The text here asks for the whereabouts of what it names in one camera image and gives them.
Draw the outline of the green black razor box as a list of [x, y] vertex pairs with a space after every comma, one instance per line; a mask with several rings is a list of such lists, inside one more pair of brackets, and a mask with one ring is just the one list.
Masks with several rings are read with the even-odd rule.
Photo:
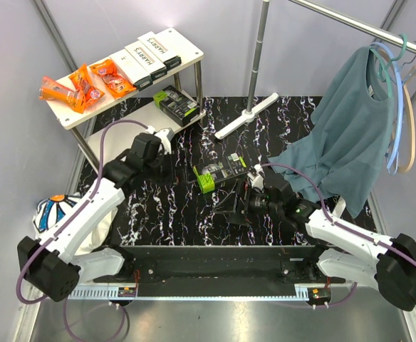
[[247, 176], [249, 167], [241, 155], [232, 153], [221, 159], [192, 167], [202, 194], [225, 187]]

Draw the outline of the green black razor box shelved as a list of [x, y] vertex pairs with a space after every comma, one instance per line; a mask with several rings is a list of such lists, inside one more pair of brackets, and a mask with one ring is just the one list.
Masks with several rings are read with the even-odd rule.
[[199, 104], [169, 85], [153, 95], [155, 105], [180, 126], [188, 125], [200, 114]]

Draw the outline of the orange razor pack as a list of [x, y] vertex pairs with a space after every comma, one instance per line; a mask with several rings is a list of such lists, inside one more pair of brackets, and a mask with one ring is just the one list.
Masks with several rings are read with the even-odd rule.
[[48, 76], [42, 78], [39, 99], [61, 101], [77, 113], [84, 111], [84, 96], [80, 90], [71, 90]]
[[88, 72], [88, 67], [83, 64], [77, 71], [69, 75], [71, 83], [82, 95], [80, 110], [83, 112], [87, 107], [97, 103], [105, 93], [97, 89], [93, 84]]
[[90, 70], [104, 82], [108, 92], [115, 99], [136, 91], [136, 87], [118, 72], [115, 63], [107, 58], [101, 63], [90, 66]]

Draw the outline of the white Harry's box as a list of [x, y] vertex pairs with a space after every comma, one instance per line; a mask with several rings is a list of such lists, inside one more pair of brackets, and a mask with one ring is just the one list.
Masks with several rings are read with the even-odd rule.
[[164, 63], [140, 41], [127, 45], [125, 50], [150, 74], [153, 81], [167, 74]]
[[151, 31], [143, 34], [138, 41], [143, 43], [166, 66], [167, 70], [182, 64], [181, 57], [156, 33]]

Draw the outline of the white H razor box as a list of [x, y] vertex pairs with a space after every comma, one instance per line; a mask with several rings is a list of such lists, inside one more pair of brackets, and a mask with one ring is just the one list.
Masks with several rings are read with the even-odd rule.
[[117, 69], [141, 91], [153, 84], [151, 75], [125, 49], [109, 55]]

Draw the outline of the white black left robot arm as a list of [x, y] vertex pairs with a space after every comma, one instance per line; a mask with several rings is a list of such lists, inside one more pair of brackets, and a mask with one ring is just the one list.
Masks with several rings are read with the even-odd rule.
[[102, 276], [128, 281], [134, 265], [118, 247], [95, 249], [79, 255], [79, 247], [102, 219], [130, 195], [134, 185], [148, 179], [167, 179], [172, 172], [170, 128], [135, 136], [131, 147], [99, 169], [98, 178], [88, 192], [57, 224], [39, 238], [25, 236], [17, 246], [20, 266], [16, 295], [27, 281], [55, 302], [66, 299], [78, 285]]

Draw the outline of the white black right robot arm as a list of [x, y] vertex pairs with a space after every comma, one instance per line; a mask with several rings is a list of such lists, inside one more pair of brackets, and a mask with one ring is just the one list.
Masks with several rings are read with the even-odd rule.
[[299, 197], [280, 175], [255, 185], [237, 180], [232, 191], [214, 207], [231, 224], [249, 226], [254, 214], [269, 214], [288, 227], [304, 230], [330, 244], [303, 265], [312, 282], [325, 277], [351, 280], [377, 290], [393, 306], [412, 311], [416, 306], [416, 241], [370, 232], [328, 213]]

